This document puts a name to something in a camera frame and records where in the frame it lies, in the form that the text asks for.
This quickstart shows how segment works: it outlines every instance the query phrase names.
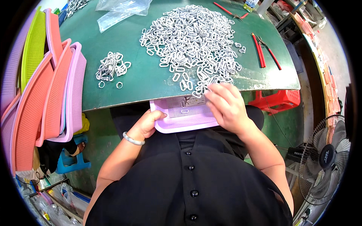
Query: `bracelet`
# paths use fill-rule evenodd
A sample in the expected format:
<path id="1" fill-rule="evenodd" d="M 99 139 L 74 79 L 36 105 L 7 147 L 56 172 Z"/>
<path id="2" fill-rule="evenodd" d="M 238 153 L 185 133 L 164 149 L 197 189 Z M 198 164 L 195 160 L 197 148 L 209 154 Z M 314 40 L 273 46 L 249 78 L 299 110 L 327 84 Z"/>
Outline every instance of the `bracelet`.
<path id="1" fill-rule="evenodd" d="M 131 142 L 132 144 L 135 144 L 135 145 L 144 145 L 146 142 L 145 141 L 138 141 L 138 140 L 134 140 L 132 138 L 130 138 L 129 136 L 127 136 L 127 133 L 128 131 L 126 132 L 123 132 L 123 137 L 128 140 L 129 142 Z"/>

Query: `stacked plastic baskets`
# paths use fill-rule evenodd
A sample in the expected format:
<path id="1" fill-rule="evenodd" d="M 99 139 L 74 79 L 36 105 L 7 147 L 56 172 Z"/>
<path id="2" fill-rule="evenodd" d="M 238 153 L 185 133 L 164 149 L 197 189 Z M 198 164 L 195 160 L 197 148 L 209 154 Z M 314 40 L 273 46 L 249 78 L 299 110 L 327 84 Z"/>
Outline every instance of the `stacked plastic baskets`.
<path id="1" fill-rule="evenodd" d="M 58 16 L 34 10 L 15 41 L 1 89 L 1 139 L 13 175 L 33 169 L 34 146 L 67 142 L 81 129 L 86 62 L 80 43 L 61 42 Z"/>

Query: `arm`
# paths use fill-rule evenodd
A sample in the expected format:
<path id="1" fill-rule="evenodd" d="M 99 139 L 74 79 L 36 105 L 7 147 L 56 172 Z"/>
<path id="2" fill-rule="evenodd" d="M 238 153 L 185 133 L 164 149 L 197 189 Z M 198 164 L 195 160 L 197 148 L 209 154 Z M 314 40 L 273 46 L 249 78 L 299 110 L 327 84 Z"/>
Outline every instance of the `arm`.
<path id="1" fill-rule="evenodd" d="M 156 131 L 154 126 L 155 120 L 163 119 L 166 116 L 161 111 L 146 111 L 127 132 L 127 136 L 134 140 L 144 141 L 145 138 L 149 138 Z M 115 150 L 108 156 L 98 173 L 96 190 L 84 213 L 84 225 L 91 208 L 100 194 L 109 184 L 120 180 L 130 170 L 140 150 L 141 145 L 135 145 L 126 139 L 122 139 Z"/>
<path id="2" fill-rule="evenodd" d="M 248 118 L 239 90 L 231 84 L 212 84 L 205 96 L 218 124 L 235 133 L 249 151 L 254 166 L 267 175 L 283 194 L 293 214 L 293 198 L 285 176 L 285 163 L 273 143 Z"/>

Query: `blue plastic stool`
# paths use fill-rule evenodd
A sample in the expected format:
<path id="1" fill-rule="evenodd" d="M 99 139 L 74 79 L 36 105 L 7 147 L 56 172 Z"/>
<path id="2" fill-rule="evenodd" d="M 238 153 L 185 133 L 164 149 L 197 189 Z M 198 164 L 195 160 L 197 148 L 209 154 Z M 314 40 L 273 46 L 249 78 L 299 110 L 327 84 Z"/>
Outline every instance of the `blue plastic stool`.
<path id="1" fill-rule="evenodd" d="M 80 144 L 82 142 L 87 143 L 88 137 L 84 134 L 78 134 L 73 136 L 74 141 L 76 144 Z M 76 155 L 77 161 L 74 161 L 72 156 L 66 156 L 64 149 L 60 153 L 59 159 L 58 159 L 58 166 L 55 170 L 57 174 L 65 174 L 68 172 L 72 172 L 75 170 L 81 170 L 85 168 L 91 167 L 91 162 L 84 162 L 83 160 L 83 153 L 79 153 Z"/>

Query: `fan grille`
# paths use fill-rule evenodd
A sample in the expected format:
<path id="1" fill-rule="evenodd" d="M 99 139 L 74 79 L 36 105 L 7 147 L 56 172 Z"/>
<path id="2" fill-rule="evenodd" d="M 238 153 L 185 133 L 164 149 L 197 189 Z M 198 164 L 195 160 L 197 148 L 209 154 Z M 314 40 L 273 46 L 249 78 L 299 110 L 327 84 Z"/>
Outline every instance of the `fan grille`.
<path id="1" fill-rule="evenodd" d="M 333 164 L 325 169 L 321 167 L 322 149 L 327 144 L 335 145 Z M 344 116 L 332 115 L 325 118 L 314 129 L 299 166 L 299 188 L 304 199 L 313 205 L 329 201 L 341 179 L 348 159 L 350 142 L 345 136 Z"/>

